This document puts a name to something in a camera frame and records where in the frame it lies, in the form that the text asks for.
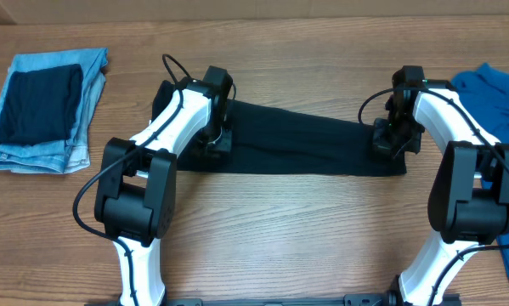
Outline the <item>black t-shirt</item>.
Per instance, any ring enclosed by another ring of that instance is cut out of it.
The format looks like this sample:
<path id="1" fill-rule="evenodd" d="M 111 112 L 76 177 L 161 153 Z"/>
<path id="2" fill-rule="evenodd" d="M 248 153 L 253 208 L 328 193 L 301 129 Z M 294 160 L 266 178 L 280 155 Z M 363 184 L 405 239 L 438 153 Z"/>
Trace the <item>black t-shirt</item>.
<path id="1" fill-rule="evenodd" d="M 188 144 L 180 171 L 241 174 L 329 174 L 389 177 L 406 174 L 404 156 L 379 156 L 373 129 L 356 122 L 311 116 L 234 101 L 228 155 L 204 158 Z"/>

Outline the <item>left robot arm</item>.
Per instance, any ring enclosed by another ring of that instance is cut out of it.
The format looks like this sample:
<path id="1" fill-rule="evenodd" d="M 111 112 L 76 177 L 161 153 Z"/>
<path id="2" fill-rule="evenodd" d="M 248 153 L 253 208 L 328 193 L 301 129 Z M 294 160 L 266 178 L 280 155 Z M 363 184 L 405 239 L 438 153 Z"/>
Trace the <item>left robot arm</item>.
<path id="1" fill-rule="evenodd" d="M 105 146 L 94 217 L 119 254 L 119 305 L 163 305 L 161 238 L 174 214 L 178 159 L 196 161 L 229 155 L 231 75 L 211 66 L 201 80 L 183 78 L 154 102 L 149 126 L 130 139 Z"/>

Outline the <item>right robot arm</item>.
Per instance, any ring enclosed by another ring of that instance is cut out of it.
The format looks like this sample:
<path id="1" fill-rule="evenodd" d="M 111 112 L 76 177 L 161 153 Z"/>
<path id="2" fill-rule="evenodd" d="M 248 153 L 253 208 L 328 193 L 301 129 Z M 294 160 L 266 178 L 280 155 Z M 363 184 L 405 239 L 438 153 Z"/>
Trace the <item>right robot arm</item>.
<path id="1" fill-rule="evenodd" d="M 442 161 L 427 202 L 432 231 L 380 305 L 458 305 L 445 290 L 467 261 L 499 249 L 509 233 L 509 144 L 484 130 L 450 82 L 405 65 L 392 76 L 387 118 L 374 121 L 372 151 L 388 160 L 418 153 L 429 132 Z"/>

